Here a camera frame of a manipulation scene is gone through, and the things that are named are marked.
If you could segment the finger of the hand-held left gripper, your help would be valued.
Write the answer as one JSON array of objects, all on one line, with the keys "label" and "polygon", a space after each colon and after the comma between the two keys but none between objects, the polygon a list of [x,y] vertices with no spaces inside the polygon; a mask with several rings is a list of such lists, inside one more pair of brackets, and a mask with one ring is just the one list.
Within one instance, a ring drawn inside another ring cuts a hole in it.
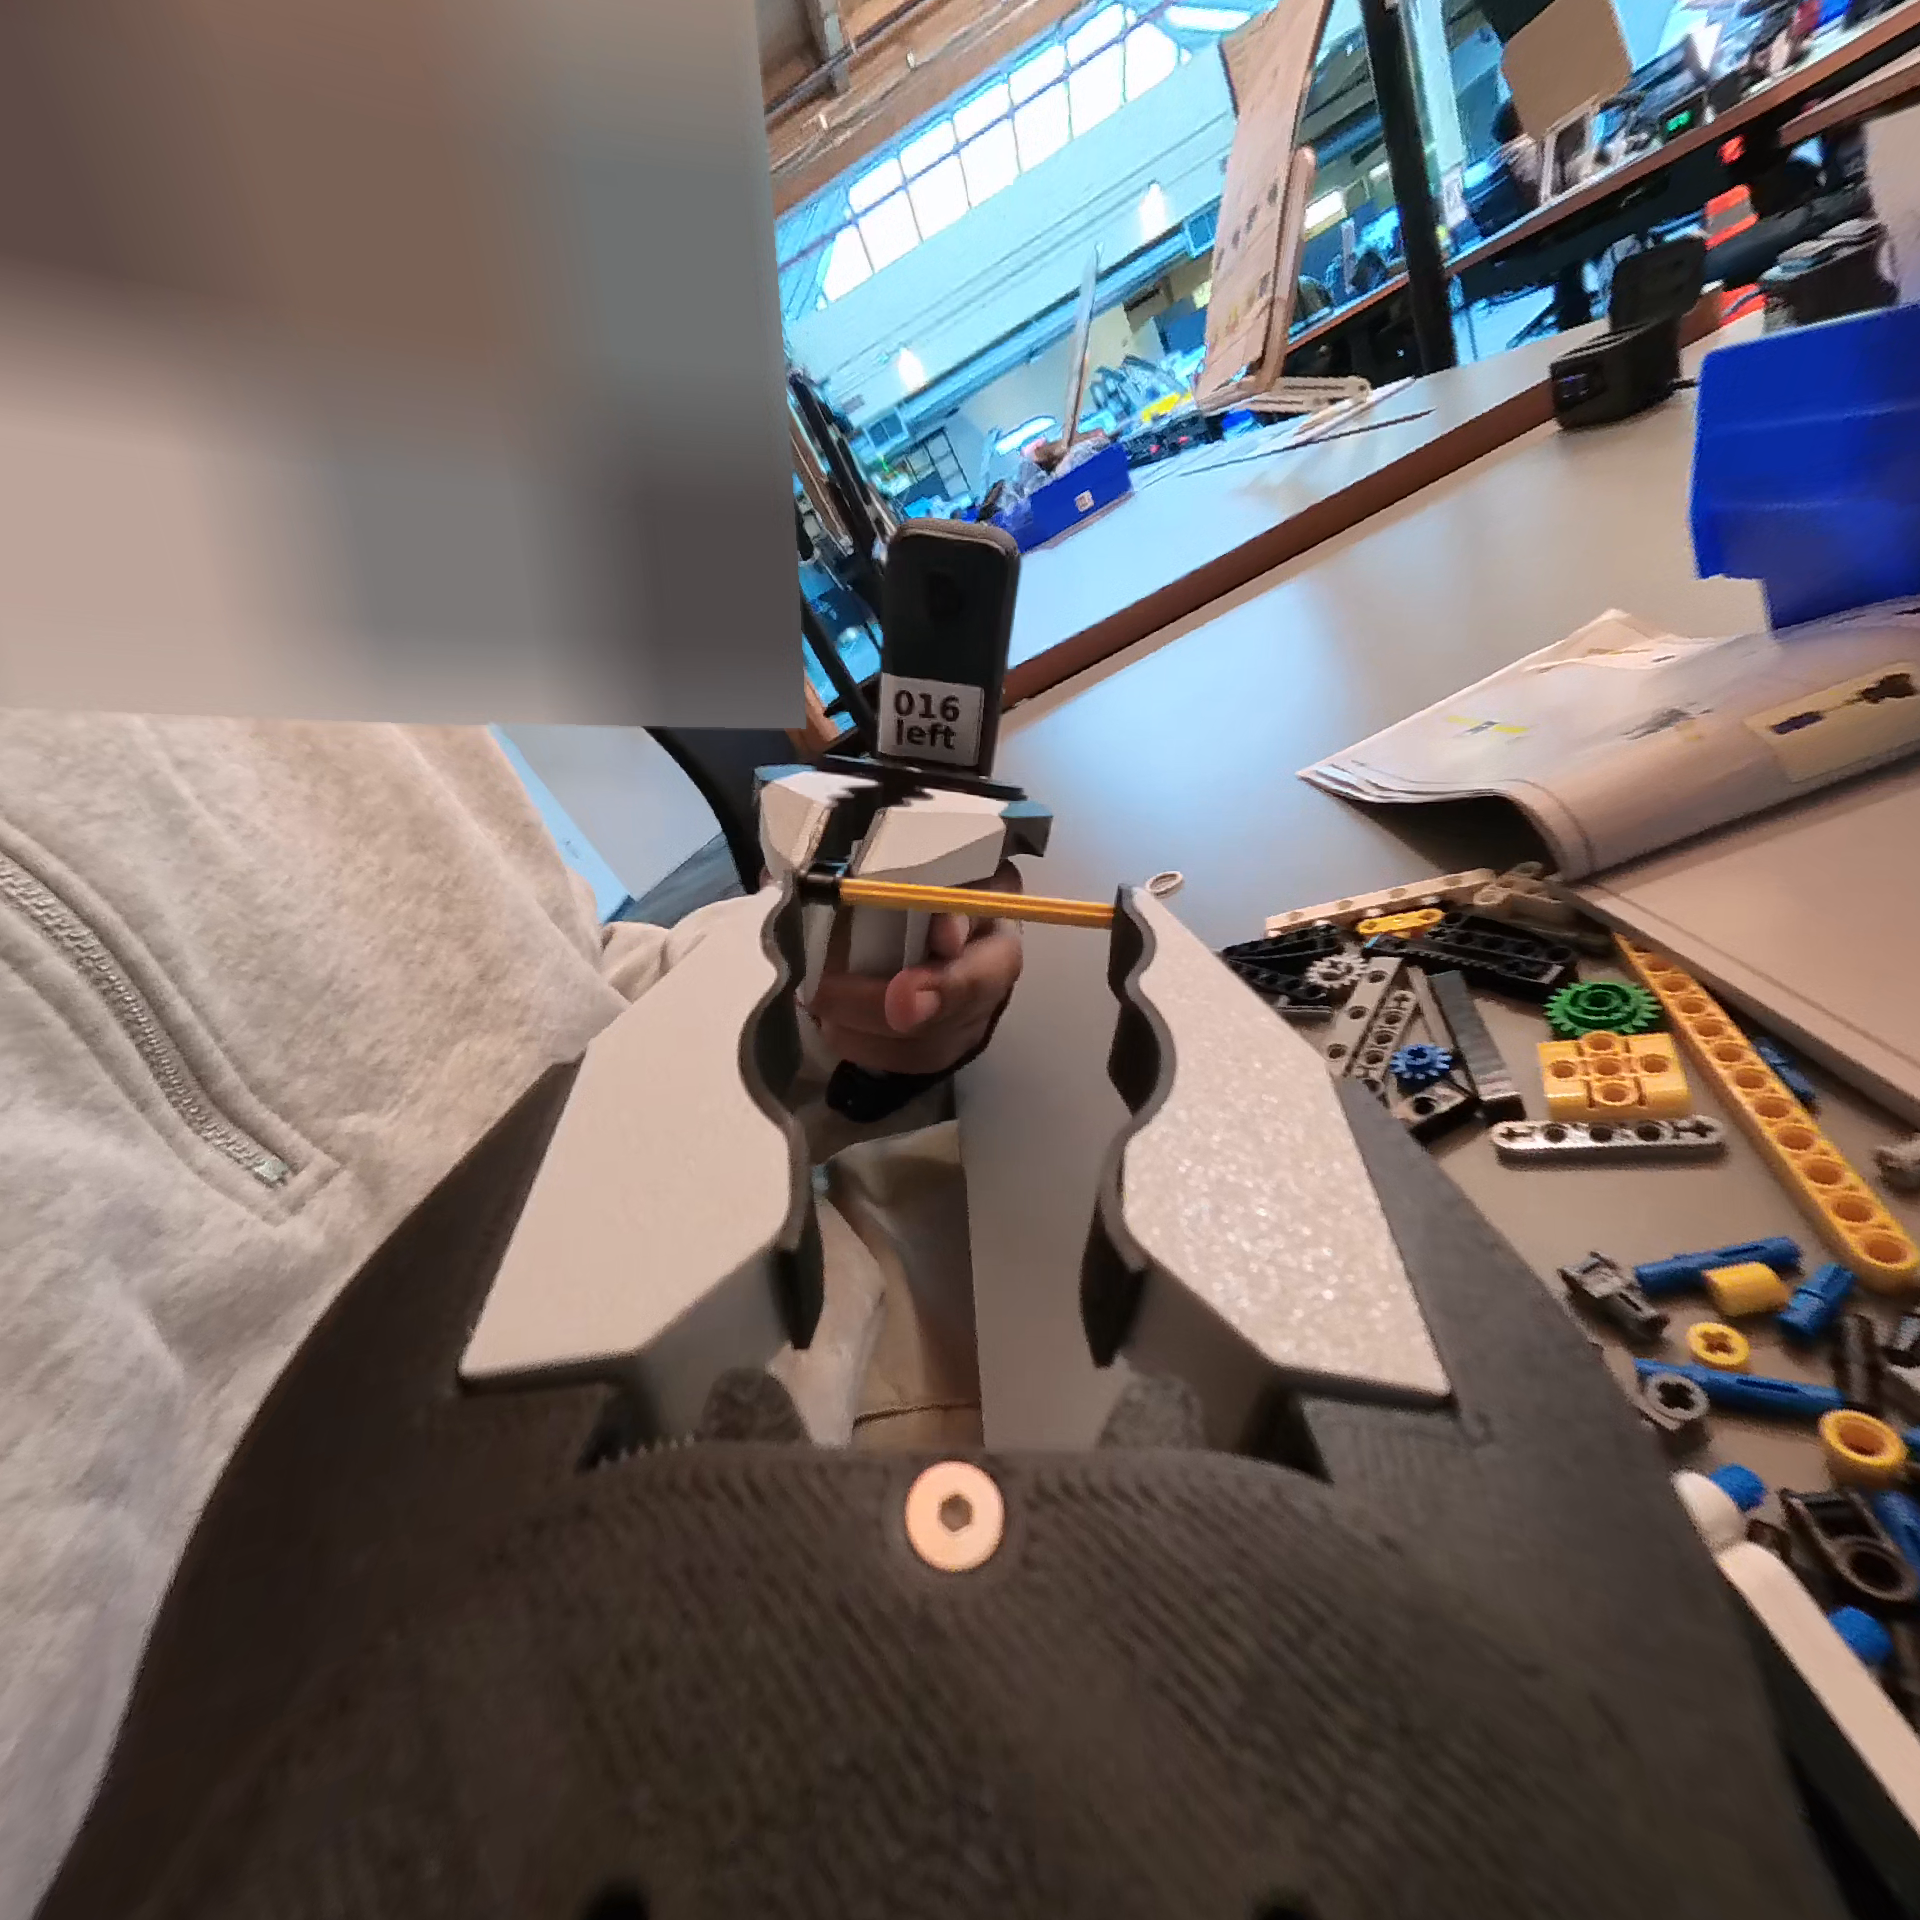
[{"label": "finger of the hand-held left gripper", "polygon": [[1003,807],[1003,802],[881,807],[852,851],[852,878],[942,886],[993,880],[1003,858]]},{"label": "finger of the hand-held left gripper", "polygon": [[780,885],[812,865],[835,811],[863,793],[863,774],[823,766],[770,762],[758,770],[762,885]]}]

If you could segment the yellow lego axle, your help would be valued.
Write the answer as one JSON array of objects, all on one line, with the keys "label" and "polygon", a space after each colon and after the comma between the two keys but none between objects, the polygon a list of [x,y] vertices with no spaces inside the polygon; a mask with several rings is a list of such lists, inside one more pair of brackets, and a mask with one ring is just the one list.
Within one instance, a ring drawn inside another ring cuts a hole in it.
[{"label": "yellow lego axle", "polygon": [[1111,928],[1114,902],[1012,894],[998,886],[940,886],[906,880],[833,878],[839,904],[899,910],[968,920],[1031,920],[1067,928]]}]

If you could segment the flat grey lego liftarm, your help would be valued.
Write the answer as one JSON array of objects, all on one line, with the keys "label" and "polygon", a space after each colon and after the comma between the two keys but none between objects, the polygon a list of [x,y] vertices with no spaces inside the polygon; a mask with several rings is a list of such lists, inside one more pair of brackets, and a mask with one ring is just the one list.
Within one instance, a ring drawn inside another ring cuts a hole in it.
[{"label": "flat grey lego liftarm", "polygon": [[1503,1120],[1488,1130],[1498,1158],[1523,1168],[1700,1162],[1727,1154],[1707,1114],[1670,1120]]}]

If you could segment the scatter of small lego pins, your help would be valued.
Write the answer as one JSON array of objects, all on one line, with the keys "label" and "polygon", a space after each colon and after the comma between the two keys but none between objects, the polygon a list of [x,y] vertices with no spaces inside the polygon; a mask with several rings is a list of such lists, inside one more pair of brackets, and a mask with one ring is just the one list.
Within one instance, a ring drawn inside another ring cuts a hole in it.
[{"label": "scatter of small lego pins", "polygon": [[1916,1312],[1768,1237],[1558,1271],[1627,1347],[1643,1425],[1716,1552],[1771,1554],[1896,1711],[1916,1720]]}]

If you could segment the long yellow lego beam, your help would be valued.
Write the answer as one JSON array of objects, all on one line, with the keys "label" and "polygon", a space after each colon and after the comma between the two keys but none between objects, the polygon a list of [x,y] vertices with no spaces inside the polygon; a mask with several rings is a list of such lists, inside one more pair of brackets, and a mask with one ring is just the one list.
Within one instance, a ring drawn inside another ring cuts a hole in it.
[{"label": "long yellow lego beam", "polygon": [[1744,1037],[1735,1016],[1673,960],[1617,935],[1624,967],[1659,1001],[1671,1033],[1719,1104],[1755,1145],[1768,1173],[1857,1277],[1887,1295],[1914,1295],[1918,1245]]}]

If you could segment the lego instruction booklet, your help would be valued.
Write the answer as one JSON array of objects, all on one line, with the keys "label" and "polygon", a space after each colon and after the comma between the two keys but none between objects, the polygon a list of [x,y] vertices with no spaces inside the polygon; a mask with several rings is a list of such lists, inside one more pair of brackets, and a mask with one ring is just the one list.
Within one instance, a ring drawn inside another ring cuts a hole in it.
[{"label": "lego instruction booklet", "polygon": [[1682,639],[1611,609],[1300,776],[1503,800],[1555,885],[1918,1114],[1918,607]]}]

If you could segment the person's left hand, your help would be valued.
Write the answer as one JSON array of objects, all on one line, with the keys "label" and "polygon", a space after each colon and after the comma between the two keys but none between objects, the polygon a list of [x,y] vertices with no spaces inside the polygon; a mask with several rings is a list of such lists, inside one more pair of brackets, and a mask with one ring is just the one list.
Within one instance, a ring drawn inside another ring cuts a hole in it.
[{"label": "person's left hand", "polygon": [[830,967],[807,1009],[836,1062],[867,1072],[946,1072],[991,1037],[1022,965],[1017,923],[934,917],[915,967],[891,975]]}]

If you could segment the black office chair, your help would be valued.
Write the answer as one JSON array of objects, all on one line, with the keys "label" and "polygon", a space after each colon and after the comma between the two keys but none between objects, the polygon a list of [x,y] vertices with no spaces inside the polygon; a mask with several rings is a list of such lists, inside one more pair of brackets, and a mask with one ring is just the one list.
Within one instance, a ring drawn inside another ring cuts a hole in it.
[{"label": "black office chair", "polygon": [[819,762],[820,747],[802,747],[780,729],[647,726],[646,734],[680,766],[711,809],[743,894],[762,886],[762,771],[794,774]]}]

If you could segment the beige trousers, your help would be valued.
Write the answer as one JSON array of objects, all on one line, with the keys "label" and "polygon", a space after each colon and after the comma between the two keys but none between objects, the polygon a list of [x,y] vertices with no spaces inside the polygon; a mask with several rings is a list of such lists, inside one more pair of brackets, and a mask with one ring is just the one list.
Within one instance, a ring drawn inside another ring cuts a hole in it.
[{"label": "beige trousers", "polygon": [[852,1447],[976,1447],[982,1370],[959,1121],[851,1145],[830,1166],[828,1193],[881,1283]]}]

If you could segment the grey zip hoodie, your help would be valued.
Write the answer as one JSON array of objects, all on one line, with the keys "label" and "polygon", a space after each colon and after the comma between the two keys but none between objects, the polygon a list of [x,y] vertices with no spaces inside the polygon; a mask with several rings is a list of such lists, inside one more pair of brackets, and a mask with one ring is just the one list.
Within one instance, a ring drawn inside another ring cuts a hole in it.
[{"label": "grey zip hoodie", "polygon": [[2,723],[4,1915],[238,1437],[372,1250],[660,968],[481,726]]}]

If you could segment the cardboard display board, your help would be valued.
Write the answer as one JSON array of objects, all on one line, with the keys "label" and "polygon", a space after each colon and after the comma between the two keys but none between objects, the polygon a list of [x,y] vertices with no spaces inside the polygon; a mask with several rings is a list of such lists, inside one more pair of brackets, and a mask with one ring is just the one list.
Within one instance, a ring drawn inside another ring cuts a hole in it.
[{"label": "cardboard display board", "polygon": [[1202,416],[1327,416],[1371,392],[1360,374],[1284,373],[1316,174],[1300,126],[1327,21],[1327,2],[1284,2],[1222,41],[1235,131],[1217,211],[1204,360],[1191,390]]}]

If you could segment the black charger block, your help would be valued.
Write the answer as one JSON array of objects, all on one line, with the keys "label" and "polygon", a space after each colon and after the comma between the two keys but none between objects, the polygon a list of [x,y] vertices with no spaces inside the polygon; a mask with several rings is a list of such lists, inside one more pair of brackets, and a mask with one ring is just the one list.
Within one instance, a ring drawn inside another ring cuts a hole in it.
[{"label": "black charger block", "polygon": [[1675,390],[1682,322],[1698,302],[1706,259],[1703,230],[1688,230],[1617,263],[1604,330],[1551,365],[1558,424],[1611,424]]}]

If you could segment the blue plastic bin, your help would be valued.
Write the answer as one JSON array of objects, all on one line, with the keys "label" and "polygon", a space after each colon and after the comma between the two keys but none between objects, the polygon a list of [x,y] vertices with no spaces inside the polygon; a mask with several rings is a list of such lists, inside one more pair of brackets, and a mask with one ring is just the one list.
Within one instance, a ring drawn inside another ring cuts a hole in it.
[{"label": "blue plastic bin", "polygon": [[1918,592],[1918,305],[1762,334],[1696,377],[1696,571],[1783,631]]}]

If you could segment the white cardboard box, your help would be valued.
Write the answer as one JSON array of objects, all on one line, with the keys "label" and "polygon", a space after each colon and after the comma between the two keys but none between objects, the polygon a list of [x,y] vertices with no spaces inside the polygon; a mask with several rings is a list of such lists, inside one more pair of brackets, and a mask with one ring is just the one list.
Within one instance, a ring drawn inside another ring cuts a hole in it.
[{"label": "white cardboard box", "polygon": [[1918,120],[1918,103],[1908,103],[1864,127],[1868,194],[1887,233],[1899,303],[1918,303]]}]

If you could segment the yellow lego frame block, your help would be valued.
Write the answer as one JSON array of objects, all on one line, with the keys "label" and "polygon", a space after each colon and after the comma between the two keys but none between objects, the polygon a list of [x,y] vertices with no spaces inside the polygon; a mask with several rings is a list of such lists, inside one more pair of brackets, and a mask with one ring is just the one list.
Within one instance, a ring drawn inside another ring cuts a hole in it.
[{"label": "yellow lego frame block", "polygon": [[1594,1031],[1536,1046],[1551,1120],[1675,1120],[1695,1111],[1682,1056],[1665,1031]]}]

